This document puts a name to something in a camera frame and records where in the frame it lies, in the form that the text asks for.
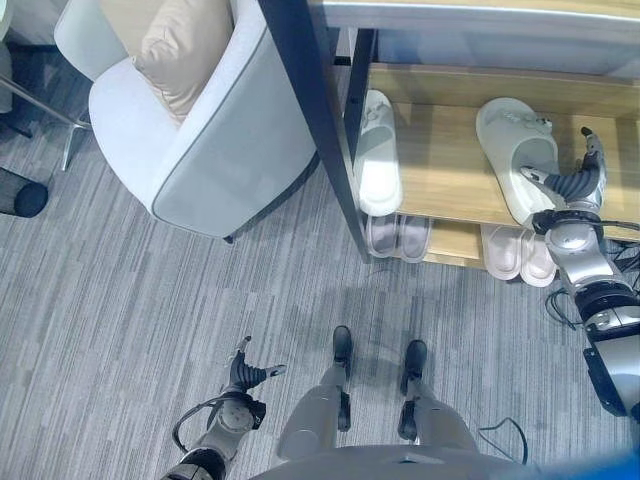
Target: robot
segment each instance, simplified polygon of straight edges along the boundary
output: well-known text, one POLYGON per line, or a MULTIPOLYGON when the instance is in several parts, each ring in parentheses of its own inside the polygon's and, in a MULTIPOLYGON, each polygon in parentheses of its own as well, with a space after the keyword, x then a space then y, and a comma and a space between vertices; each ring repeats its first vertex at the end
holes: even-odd
MULTIPOLYGON (((563 201, 555 210, 536 213, 533 228, 544 235, 564 287, 578 307, 590 343, 584 357, 598 398, 610 413, 640 423, 640 300, 602 249, 603 226, 640 227, 605 222, 598 216, 607 180, 604 151, 595 133, 588 128, 581 133, 587 152, 579 172, 562 176, 523 167, 521 173, 563 201)), ((162 480, 224 479, 243 436, 262 423, 265 405, 247 391, 283 373, 285 367, 247 365, 249 340, 245 338, 238 346, 221 395, 194 407, 174 428, 174 440, 186 455, 162 480), (204 407, 213 408, 207 431, 187 451, 179 440, 180 425, 204 407)), ((400 384, 405 402, 398 433, 414 444, 335 448, 337 431, 350 427, 350 401, 344 385, 352 351, 349 329, 337 327, 332 365, 320 384, 300 400, 280 437, 276 453, 286 463, 254 480, 479 480, 522 475, 522 466, 480 454, 460 415, 436 400, 422 382, 427 352, 420 340, 407 347, 400 384)))

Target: white slipper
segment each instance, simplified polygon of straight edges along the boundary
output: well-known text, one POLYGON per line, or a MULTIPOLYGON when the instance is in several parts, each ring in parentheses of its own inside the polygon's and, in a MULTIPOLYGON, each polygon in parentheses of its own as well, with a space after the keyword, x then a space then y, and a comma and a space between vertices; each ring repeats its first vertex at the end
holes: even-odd
POLYGON ((433 219, 401 215, 398 230, 398 253, 405 262, 423 262, 429 246, 433 219))
POLYGON ((387 258, 396 250, 397 217, 393 213, 384 217, 367 218, 366 236, 369 253, 374 257, 387 258))
POLYGON ((496 98, 478 111, 476 134, 511 215, 520 225, 531 227, 532 215, 552 209, 554 204, 520 173, 520 167, 558 173, 558 147, 551 136, 551 122, 538 118, 520 100, 496 98))
POLYGON ((522 266, 520 276, 529 285, 546 287, 556 276, 556 264, 553 263, 542 235, 527 232, 522 237, 522 266))
POLYGON ((360 209, 373 217, 395 212, 402 203, 396 130, 389 99, 369 90, 354 162, 360 209))
POLYGON ((499 280, 511 280, 522 265, 521 228, 481 225, 482 251, 487 271, 499 280))

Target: striped carpet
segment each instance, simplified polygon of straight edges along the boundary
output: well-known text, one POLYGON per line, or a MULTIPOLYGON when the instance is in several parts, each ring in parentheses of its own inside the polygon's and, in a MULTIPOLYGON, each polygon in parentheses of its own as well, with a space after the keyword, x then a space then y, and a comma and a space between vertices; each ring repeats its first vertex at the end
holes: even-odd
MULTIPOLYGON (((19 82, 80 114, 90 85, 61 57, 14 64, 19 82)), ((539 464, 630 445, 628 422, 592 390, 584 336, 546 316, 550 290, 473 269, 363 264, 322 167, 229 246, 152 220, 91 135, 63 173, 62 126, 18 101, 9 120, 34 138, 0 127, 0 165, 47 182, 51 199, 35 219, 0 216, 2 478, 159 478, 180 458, 173 422, 217 393, 247 333, 250 361, 289 366, 255 390, 267 417, 231 478, 257 474, 340 323, 356 341, 353 426, 340 445, 399 441, 398 363, 414 337, 429 348, 427 380, 474 434, 511 416, 539 464)), ((495 438, 519 455, 515 432, 495 438)))

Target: wooden shelf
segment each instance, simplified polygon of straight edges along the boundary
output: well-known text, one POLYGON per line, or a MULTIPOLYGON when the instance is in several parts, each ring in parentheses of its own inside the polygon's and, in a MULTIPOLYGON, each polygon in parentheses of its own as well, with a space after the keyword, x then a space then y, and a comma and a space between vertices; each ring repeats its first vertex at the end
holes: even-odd
MULTIPOLYGON (((523 100, 536 112, 552 120, 561 171, 575 171, 581 162, 585 152, 584 138, 579 132, 581 126, 590 127, 600 136, 608 170, 601 216, 607 220, 637 222, 640 217, 638 84, 562 75, 546 77, 541 85, 539 75, 441 67, 372 66, 370 88, 380 89, 394 102, 404 188, 404 201, 399 211, 457 222, 517 225, 476 138, 475 117, 478 107, 486 101, 513 95, 509 90, 519 90, 528 92, 519 98, 525 97, 523 100), (509 77, 506 91, 499 88, 500 79, 504 83, 505 76, 509 77), (462 81, 468 84, 466 90, 460 90, 462 81), (458 97, 462 100, 458 103, 464 101, 471 105, 404 103, 411 98, 419 102, 446 100, 451 98, 452 89, 461 92, 458 97), (596 96, 593 96, 594 89, 599 92, 596 96), (609 103, 602 100, 607 98, 611 100, 609 103), (594 116, 598 105, 605 103, 607 108, 602 107, 602 111, 607 115, 594 116), (562 112, 549 111, 548 107, 554 105, 560 105, 562 112)), ((606 234, 622 240, 640 240, 640 235, 628 230, 607 229, 606 234)))
POLYGON ((484 268, 480 227, 472 223, 434 221, 424 260, 459 267, 484 268))

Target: cushion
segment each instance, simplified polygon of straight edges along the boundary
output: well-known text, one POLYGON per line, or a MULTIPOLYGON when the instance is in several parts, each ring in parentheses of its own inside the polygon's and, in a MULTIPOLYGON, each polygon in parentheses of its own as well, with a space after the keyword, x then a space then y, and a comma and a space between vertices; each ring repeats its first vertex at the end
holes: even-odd
POLYGON ((140 53, 142 39, 165 0, 100 0, 100 9, 130 56, 140 53))
POLYGON ((177 122, 211 78, 232 31, 227 0, 165 0, 160 7, 133 63, 177 122))

